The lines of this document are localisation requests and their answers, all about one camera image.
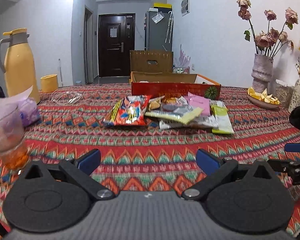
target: wall picture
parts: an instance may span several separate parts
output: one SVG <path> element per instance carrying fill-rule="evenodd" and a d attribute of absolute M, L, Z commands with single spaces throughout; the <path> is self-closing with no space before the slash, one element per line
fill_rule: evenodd
<path fill-rule="evenodd" d="M 190 0 L 182 0 L 181 2 L 181 13 L 185 16 L 190 12 Z"/>

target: flower vase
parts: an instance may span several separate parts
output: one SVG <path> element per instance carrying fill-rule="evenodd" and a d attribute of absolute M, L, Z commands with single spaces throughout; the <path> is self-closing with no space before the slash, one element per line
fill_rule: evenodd
<path fill-rule="evenodd" d="M 289 113 L 291 113 L 293 109 L 295 109 L 298 106 L 300 106 L 300 75 L 294 86 L 294 91 L 292 93 L 290 105 L 288 108 Z"/>
<path fill-rule="evenodd" d="M 253 83 L 255 92 L 262 93 L 271 81 L 273 58 L 266 55 L 255 54 L 252 68 Z"/>

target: yellow thermos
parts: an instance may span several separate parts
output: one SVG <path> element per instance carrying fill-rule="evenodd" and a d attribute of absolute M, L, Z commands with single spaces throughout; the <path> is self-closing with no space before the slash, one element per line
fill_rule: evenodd
<path fill-rule="evenodd" d="M 27 29 L 16 29 L 3 35 L 10 35 L 9 38 L 0 41 L 0 48 L 2 43 L 9 43 L 4 65 L 0 55 L 0 67 L 4 72 L 9 97 L 33 86 L 30 97 L 39 103 L 40 94 L 35 78 L 33 54 L 28 44 Z"/>

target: plate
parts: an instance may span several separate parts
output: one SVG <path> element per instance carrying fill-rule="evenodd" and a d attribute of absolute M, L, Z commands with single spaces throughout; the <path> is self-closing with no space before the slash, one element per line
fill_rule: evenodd
<path fill-rule="evenodd" d="M 268 110 L 275 110 L 275 109 L 278 109 L 279 106 L 280 106 L 280 105 L 273 105 L 273 104 L 269 104 L 269 103 L 260 101 L 258 99 L 255 99 L 255 98 L 249 96 L 249 95 L 247 95 L 247 98 L 254 105 L 260 106 L 261 108 L 268 109 Z"/>

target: red patterned fabric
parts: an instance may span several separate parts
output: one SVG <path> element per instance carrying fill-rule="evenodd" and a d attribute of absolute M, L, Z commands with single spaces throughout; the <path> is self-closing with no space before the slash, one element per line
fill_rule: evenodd
<path fill-rule="evenodd" d="M 114 192 L 120 190 L 167 191 L 181 193 L 205 178 L 195 163 L 197 149 L 203 148 L 215 156 L 232 156 L 240 163 L 257 158 L 300 160 L 300 153 L 287 153 L 288 142 L 300 142 L 300 131 L 289 124 L 288 112 L 279 108 L 267 111 L 252 105 L 246 89 L 223 87 L 220 99 L 229 109 L 233 136 L 214 135 L 211 130 L 160 130 L 155 120 L 147 127 L 102 126 L 105 114 L 115 102 L 131 93 L 129 84 L 68 87 L 59 92 L 77 90 L 84 99 L 73 106 L 58 106 L 50 94 L 42 94 L 40 123 L 26 132 L 26 143 L 32 158 L 55 163 L 66 156 L 78 158 L 100 149 L 102 164 L 92 174 L 93 179 Z M 2 166 L 0 160 L 0 220 L 2 202 L 17 179 Z M 296 208 L 287 231 L 294 234 L 300 228 L 300 186 L 292 187 L 289 177 L 282 176 L 296 201 Z"/>

